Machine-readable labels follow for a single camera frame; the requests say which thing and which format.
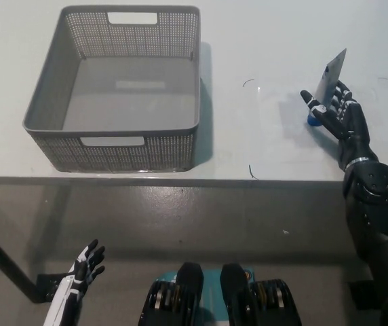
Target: gray plastic basket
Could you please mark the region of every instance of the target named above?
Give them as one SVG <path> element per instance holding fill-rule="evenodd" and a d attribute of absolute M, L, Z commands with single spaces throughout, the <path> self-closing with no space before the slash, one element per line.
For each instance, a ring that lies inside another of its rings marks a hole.
<path fill-rule="evenodd" d="M 199 47 L 195 7 L 64 8 L 24 127 L 63 172 L 189 170 Z"/>

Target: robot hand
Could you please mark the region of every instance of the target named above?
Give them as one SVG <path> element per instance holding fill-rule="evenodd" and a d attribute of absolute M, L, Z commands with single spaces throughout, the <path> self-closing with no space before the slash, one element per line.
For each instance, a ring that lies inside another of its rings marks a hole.
<path fill-rule="evenodd" d="M 369 146 L 369 130 L 362 107 L 344 83 L 337 83 L 332 100 L 335 109 L 325 108 L 306 90 L 300 94 L 314 116 L 339 140 L 338 165 L 342 170 L 358 162 L 378 162 Z"/>
<path fill-rule="evenodd" d="M 81 301 L 94 279 L 105 267 L 94 268 L 104 260 L 105 247 L 93 251 L 98 241 L 93 240 L 76 258 L 71 269 L 60 282 L 43 326 L 73 326 L 81 312 Z"/>

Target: gray floor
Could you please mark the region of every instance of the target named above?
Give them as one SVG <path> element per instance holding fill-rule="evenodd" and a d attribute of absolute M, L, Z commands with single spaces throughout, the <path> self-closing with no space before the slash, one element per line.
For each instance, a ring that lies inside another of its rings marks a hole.
<path fill-rule="evenodd" d="M 0 186 L 0 244 L 33 278 L 64 272 L 93 238 L 107 247 L 107 269 L 81 326 L 136 325 L 154 278 L 186 260 L 239 261 L 257 279 L 284 279 L 303 325 L 378 325 L 377 313 L 355 311 L 346 286 L 367 270 L 339 188 Z M 41 325 L 47 309 L 0 273 L 0 325 Z"/>

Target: robot finger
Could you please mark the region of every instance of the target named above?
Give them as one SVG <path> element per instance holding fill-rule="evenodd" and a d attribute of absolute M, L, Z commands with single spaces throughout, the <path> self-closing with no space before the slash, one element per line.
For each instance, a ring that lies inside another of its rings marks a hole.
<path fill-rule="evenodd" d="M 88 255 L 98 246 L 98 243 L 99 243 L 98 239 L 94 239 L 93 241 L 91 241 L 91 243 L 87 246 L 88 252 L 86 254 L 86 257 L 88 257 Z"/>
<path fill-rule="evenodd" d="M 94 268 L 103 262 L 105 258 L 104 254 L 100 254 L 99 256 L 94 256 L 93 259 L 89 260 L 90 272 L 93 272 Z"/>
<path fill-rule="evenodd" d="M 336 86 L 336 89 L 334 90 L 334 96 L 337 97 L 337 100 L 339 102 L 342 100 L 343 94 L 342 94 L 341 89 L 338 86 Z"/>
<path fill-rule="evenodd" d="M 340 80 L 337 81 L 337 88 L 341 91 L 342 93 L 342 98 L 341 98 L 341 103 L 344 103 L 346 101 L 349 101 L 352 99 L 352 92 L 350 89 Z"/>
<path fill-rule="evenodd" d="M 336 109 L 336 111 L 338 111 L 341 107 L 340 101 L 335 96 L 331 100 L 331 105 Z"/>
<path fill-rule="evenodd" d="M 75 262 L 75 280 L 83 281 L 87 277 L 88 265 L 86 261 L 76 261 Z"/>
<path fill-rule="evenodd" d="M 99 274 L 102 274 L 105 271 L 105 266 L 100 266 L 92 273 L 92 280 L 94 280 Z"/>
<path fill-rule="evenodd" d="M 87 258 L 87 261 L 89 262 L 89 264 L 93 263 L 95 260 L 99 259 L 100 256 L 102 256 L 102 254 L 104 253 L 105 251 L 105 246 L 101 246 L 98 250 L 90 253 L 90 256 L 88 256 Z"/>
<path fill-rule="evenodd" d="M 348 131 L 339 122 L 337 114 L 333 110 L 328 110 L 306 90 L 302 90 L 300 95 L 316 119 L 318 119 L 333 136 L 339 140 L 346 139 L 349 136 Z"/>
<path fill-rule="evenodd" d="M 360 139 L 369 142 L 369 129 L 364 117 L 362 106 L 357 102 L 348 101 L 346 109 L 343 110 L 343 124 L 352 129 Z"/>

